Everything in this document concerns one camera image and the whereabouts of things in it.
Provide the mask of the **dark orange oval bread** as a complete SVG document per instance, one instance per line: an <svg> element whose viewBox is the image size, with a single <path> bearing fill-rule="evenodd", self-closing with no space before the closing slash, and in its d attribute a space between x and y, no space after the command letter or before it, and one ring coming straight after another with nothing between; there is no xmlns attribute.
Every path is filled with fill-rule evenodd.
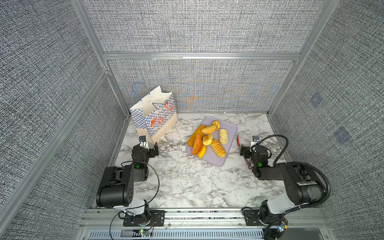
<svg viewBox="0 0 384 240"><path fill-rule="evenodd" d="M192 155L197 155L203 147L203 135L197 135L194 141Z"/></svg>

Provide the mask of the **red kitchen tongs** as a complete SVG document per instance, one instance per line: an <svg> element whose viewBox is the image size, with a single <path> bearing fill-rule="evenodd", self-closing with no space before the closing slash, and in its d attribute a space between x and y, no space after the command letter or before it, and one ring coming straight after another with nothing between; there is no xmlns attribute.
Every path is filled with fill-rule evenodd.
<svg viewBox="0 0 384 240"><path fill-rule="evenodd" d="M243 156L249 170L252 169L252 161L250 157L250 148L240 143L240 138L237 136L237 145L240 149L240 155Z"/></svg>

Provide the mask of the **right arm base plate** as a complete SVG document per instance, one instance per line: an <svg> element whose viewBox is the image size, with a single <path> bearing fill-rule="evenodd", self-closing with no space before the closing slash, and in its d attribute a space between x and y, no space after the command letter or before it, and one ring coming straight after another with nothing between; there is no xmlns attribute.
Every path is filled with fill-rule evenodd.
<svg viewBox="0 0 384 240"><path fill-rule="evenodd" d="M256 227L256 226L267 226L268 224L263 223L259 218L259 210L254 210L246 208L242 210L246 226Z"/></svg>

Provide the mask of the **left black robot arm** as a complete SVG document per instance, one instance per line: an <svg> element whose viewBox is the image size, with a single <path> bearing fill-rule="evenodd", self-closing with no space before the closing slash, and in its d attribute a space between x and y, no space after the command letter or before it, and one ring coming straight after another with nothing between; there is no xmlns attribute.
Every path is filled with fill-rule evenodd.
<svg viewBox="0 0 384 240"><path fill-rule="evenodd" d="M154 227L164 225L164 211L152 211L149 203L134 195L134 183L148 179L149 159L159 155L158 144L150 147L140 143L133 148L132 160L121 167L107 167L104 170L96 203L100 208L118 210L118 217L125 227Z"/></svg>

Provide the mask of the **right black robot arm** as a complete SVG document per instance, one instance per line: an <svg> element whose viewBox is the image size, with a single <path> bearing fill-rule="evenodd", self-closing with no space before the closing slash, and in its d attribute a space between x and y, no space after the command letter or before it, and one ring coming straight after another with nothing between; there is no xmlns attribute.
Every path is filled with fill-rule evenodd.
<svg viewBox="0 0 384 240"><path fill-rule="evenodd" d="M279 222L284 215L303 208L323 204L330 196L331 185L317 168L302 162L280 163L270 166L269 150L261 145L240 146L254 176L261 181L282 181L285 191L262 202L258 219L264 225Z"/></svg>

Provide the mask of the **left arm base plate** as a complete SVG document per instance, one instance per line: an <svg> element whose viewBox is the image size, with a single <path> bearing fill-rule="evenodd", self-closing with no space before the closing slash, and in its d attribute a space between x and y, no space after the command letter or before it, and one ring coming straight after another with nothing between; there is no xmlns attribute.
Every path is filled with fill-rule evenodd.
<svg viewBox="0 0 384 240"><path fill-rule="evenodd" d="M124 218L124 227L163 227L166 211L148 210L141 215L126 214Z"/></svg>

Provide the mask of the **pale rectangular scored bread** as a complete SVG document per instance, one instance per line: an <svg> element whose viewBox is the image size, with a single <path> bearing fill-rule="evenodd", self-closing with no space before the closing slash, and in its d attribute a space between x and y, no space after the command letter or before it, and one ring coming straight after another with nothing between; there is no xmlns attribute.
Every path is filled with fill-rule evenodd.
<svg viewBox="0 0 384 240"><path fill-rule="evenodd" d="M226 129L220 129L219 131L220 143L226 145L229 141L228 131Z"/></svg>

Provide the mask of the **blue checkered paper bag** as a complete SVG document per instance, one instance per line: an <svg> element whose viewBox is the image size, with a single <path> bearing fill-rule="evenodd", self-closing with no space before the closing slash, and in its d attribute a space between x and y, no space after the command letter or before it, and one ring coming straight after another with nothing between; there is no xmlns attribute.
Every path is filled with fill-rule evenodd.
<svg viewBox="0 0 384 240"><path fill-rule="evenodd" d="M173 93L163 92L160 86L140 98L130 113L138 135L151 144L157 143L178 120Z"/></svg>

